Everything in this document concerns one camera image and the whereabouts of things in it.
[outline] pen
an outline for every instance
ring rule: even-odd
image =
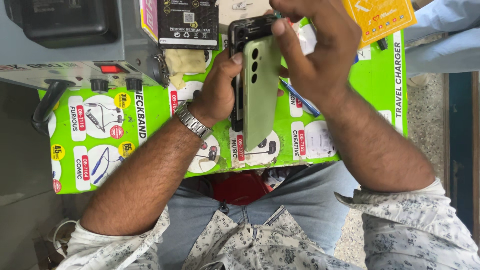
[[[285,88],[287,88],[290,91],[290,93],[292,93],[294,97],[298,98],[305,105],[305,107],[308,108],[308,110],[313,114],[313,116],[318,117],[320,115],[320,112],[317,109],[315,109],[315,107],[312,106],[312,104],[310,104],[306,99],[302,98],[302,96],[300,96],[291,85],[289,85],[287,82],[285,82],[282,79],[280,79],[280,82],[282,83],[283,86],[285,86]]]

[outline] metal watch strap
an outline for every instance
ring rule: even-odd
[[[210,136],[213,132],[211,128],[204,126],[200,121],[198,121],[189,111],[188,111],[188,104],[190,102],[184,102],[181,104],[175,114],[178,116],[180,121],[188,127],[193,133],[197,134],[201,139],[205,140],[208,136]]]

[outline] white cable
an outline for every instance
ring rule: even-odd
[[[53,233],[53,246],[55,247],[55,249],[57,250],[57,252],[60,253],[64,258],[66,258],[67,255],[65,254],[65,252],[63,252],[63,248],[61,248],[60,241],[57,241],[57,233],[58,233],[59,229],[60,229],[63,225],[65,225],[65,224],[67,224],[67,223],[69,223],[69,222],[73,222],[73,223],[75,223],[75,224],[78,223],[77,221],[65,221],[65,222],[63,222],[62,224],[60,224],[60,225],[58,226],[58,228],[55,230],[55,232]]]

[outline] qr code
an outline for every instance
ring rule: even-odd
[[[195,23],[195,13],[193,13],[193,12],[184,12],[184,13],[183,13],[183,23],[184,23],[184,24],[193,24],[193,23]]]

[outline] blue jeans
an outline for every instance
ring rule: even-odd
[[[434,0],[416,11],[415,17],[418,23],[404,31],[405,43],[431,34],[461,32],[406,48],[407,78],[480,70],[480,0]]]
[[[228,216],[236,223],[263,224],[284,205],[310,240],[326,254],[333,254],[340,238],[348,207],[334,196],[334,191],[353,196],[358,183],[342,161],[315,164],[291,173],[274,191],[246,206],[228,205]],[[209,223],[220,202],[180,186],[168,202],[170,226],[158,244],[162,269],[181,269],[193,244]]]

